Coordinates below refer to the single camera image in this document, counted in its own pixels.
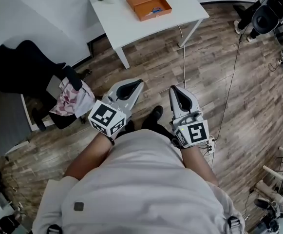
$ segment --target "black equipment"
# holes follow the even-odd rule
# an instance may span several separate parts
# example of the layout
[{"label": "black equipment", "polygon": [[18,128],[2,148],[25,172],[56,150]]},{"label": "black equipment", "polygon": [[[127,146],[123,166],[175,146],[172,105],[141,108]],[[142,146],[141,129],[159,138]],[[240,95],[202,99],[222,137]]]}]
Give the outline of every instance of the black equipment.
[{"label": "black equipment", "polygon": [[73,68],[53,63],[32,41],[25,40],[16,49],[0,46],[0,91],[38,98],[43,107],[33,109],[32,117],[42,131],[46,129],[42,119],[47,115],[59,129],[76,120],[74,114],[60,116],[49,112],[57,104],[58,86],[66,77],[75,90],[81,89],[82,81]]},{"label": "black equipment", "polygon": [[283,20],[283,0],[264,0],[252,18],[254,29],[260,34],[274,30]]}]

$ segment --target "table leg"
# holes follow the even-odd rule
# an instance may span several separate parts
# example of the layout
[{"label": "table leg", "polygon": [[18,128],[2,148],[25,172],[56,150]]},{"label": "table leg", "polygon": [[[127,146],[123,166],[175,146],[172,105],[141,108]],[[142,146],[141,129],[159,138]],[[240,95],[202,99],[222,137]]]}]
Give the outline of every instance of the table leg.
[{"label": "table leg", "polygon": [[122,48],[117,48],[117,49],[115,49],[115,51],[116,51],[118,57],[120,57],[122,63],[125,66],[125,68],[126,69],[130,68],[130,65],[128,64],[128,61],[127,61],[126,56],[125,56],[125,54],[123,52],[123,49]]},{"label": "table leg", "polygon": [[186,42],[188,41],[188,39],[191,37],[191,35],[193,34],[193,32],[197,29],[197,27],[199,27],[200,23],[203,21],[203,19],[200,19],[198,21],[193,21],[190,26],[189,29],[186,33],[184,33],[184,37],[181,38],[181,40],[178,43],[178,46],[181,48],[183,47]]}]

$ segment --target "black and white marker cube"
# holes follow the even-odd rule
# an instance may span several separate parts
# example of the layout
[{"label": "black and white marker cube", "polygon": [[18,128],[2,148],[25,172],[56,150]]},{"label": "black and white marker cube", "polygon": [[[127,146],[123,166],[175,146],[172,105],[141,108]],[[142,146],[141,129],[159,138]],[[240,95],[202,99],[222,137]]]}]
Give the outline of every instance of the black and white marker cube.
[{"label": "black and white marker cube", "polygon": [[175,134],[184,148],[209,140],[208,121],[196,121],[176,128]]},{"label": "black and white marker cube", "polygon": [[110,105],[97,100],[88,116],[91,126],[111,137],[126,125],[126,115]]}]

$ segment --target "black chair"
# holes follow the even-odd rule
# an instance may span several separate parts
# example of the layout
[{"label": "black chair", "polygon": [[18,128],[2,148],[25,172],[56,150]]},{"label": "black chair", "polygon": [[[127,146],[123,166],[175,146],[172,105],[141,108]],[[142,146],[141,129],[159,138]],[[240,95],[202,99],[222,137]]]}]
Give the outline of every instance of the black chair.
[{"label": "black chair", "polygon": [[0,91],[40,99],[43,107],[34,108],[32,117],[41,131],[46,129],[42,119],[47,115],[59,129],[76,120],[75,115],[49,112],[57,104],[59,84],[66,77],[75,90],[81,89],[82,81],[74,69],[65,63],[53,63],[32,41],[25,40],[16,49],[0,46]]}]

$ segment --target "pink and white cloth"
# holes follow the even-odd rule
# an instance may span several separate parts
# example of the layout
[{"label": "pink and white cloth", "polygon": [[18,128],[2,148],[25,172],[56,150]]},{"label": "pink and white cloth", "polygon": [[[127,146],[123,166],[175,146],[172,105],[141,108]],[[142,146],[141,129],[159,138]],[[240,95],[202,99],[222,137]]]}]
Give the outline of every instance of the pink and white cloth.
[{"label": "pink and white cloth", "polygon": [[68,78],[63,79],[59,88],[62,90],[57,99],[57,105],[50,110],[50,113],[69,116],[75,114],[77,118],[81,117],[94,106],[94,94],[89,86],[82,81],[82,87],[76,91]]}]

